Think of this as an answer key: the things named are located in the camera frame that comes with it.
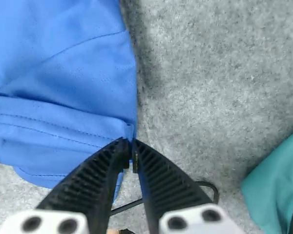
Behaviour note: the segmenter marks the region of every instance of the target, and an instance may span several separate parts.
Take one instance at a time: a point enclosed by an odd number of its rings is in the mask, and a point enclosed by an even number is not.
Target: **teal cloth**
[[[254,222],[266,234],[286,234],[293,215],[293,135],[243,181],[242,193]]]

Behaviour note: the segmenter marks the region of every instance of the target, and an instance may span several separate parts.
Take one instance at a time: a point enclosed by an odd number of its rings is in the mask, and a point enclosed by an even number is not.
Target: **screw hole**
[[[181,217],[173,217],[168,220],[168,227],[172,230],[182,230],[187,227],[187,223]]]
[[[40,226],[40,223],[41,218],[39,218],[38,216],[31,217],[23,223],[22,229],[24,232],[30,233],[36,230]]]
[[[203,219],[206,222],[217,222],[221,220],[221,216],[217,211],[214,210],[206,210],[202,214]]]
[[[74,219],[67,219],[63,221],[59,228],[58,231],[60,234],[73,234],[77,229],[77,222]]]

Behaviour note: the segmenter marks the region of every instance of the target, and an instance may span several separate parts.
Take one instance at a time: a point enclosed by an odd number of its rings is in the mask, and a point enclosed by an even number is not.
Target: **gray carpet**
[[[293,133],[293,0],[124,0],[139,65],[138,138],[195,180],[246,233],[246,173]],[[0,165],[0,223],[47,193]],[[116,206],[141,197],[127,172]],[[147,233],[143,206],[111,227]]]

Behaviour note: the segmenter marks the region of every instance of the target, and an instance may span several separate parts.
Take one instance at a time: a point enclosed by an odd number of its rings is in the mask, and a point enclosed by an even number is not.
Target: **black cable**
[[[218,192],[218,189],[216,188],[215,185],[213,185],[212,183],[206,182],[206,181],[197,181],[196,183],[199,186],[205,186],[205,187],[209,187],[209,188],[213,189],[213,191],[214,191],[213,203],[218,204],[219,192]],[[114,210],[111,210],[110,216],[113,216],[113,215],[116,215],[116,214],[118,214],[120,212],[129,210],[130,208],[135,207],[137,205],[140,205],[141,203],[143,203],[142,198],[139,199],[139,200],[133,201],[131,203],[128,203],[128,204],[126,204],[124,206],[118,207],[118,208],[116,208]]]

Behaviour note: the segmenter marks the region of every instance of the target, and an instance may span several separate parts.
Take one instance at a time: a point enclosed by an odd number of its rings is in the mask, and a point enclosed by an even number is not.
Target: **stitching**
[[[68,129],[68,130],[72,130],[72,131],[76,131],[76,132],[83,133],[83,134],[90,135],[90,136],[94,136],[94,137],[101,137],[101,138],[104,138],[104,139],[113,140],[112,138],[109,138],[109,137],[100,136],[100,135],[91,134],[91,133],[86,133],[86,132],[83,132],[83,131],[80,131],[80,130],[77,130],[77,129],[72,129],[72,128],[64,127],[64,126],[61,126],[61,125],[57,125],[57,124],[54,124],[54,123],[49,123],[49,122],[46,122],[46,121],[43,121],[43,120],[39,120],[39,119],[34,119],[34,118],[29,118],[29,117],[24,117],[24,116],[18,116],[18,115],[9,115],[9,114],[0,114],[0,116],[11,116],[11,117],[24,118],[24,119],[38,121],[38,122],[50,124],[52,126],[56,126],[56,127],[60,127],[60,128],[64,128],[64,129]]]
[[[51,136],[53,136],[53,137],[58,137],[58,138],[62,138],[62,139],[65,139],[65,140],[69,140],[69,141],[77,142],[77,143],[79,143],[79,144],[84,144],[84,145],[89,145],[89,146],[94,146],[94,147],[100,148],[100,146],[97,146],[97,145],[92,145],[92,144],[88,144],[88,143],[80,142],[80,141],[77,141],[77,140],[68,139],[68,138],[65,138],[65,137],[62,137],[62,136],[54,135],[54,134],[51,134],[51,133],[46,133],[46,132],[39,131],[39,130],[36,130],[36,129],[33,129],[33,128],[27,128],[27,127],[18,126],[18,125],[9,124],[9,123],[1,123],[1,124],[10,125],[10,126],[18,127],[18,128],[29,129],[29,130],[33,130],[33,131],[36,131],[36,132],[39,132],[39,133],[45,133],[45,134],[47,134],[47,135],[51,135]]]
[[[42,176],[42,177],[44,177],[44,176],[65,177],[66,176],[66,175],[35,175],[35,174],[30,174],[30,173],[25,172],[22,168],[18,168],[18,169],[29,176]]]

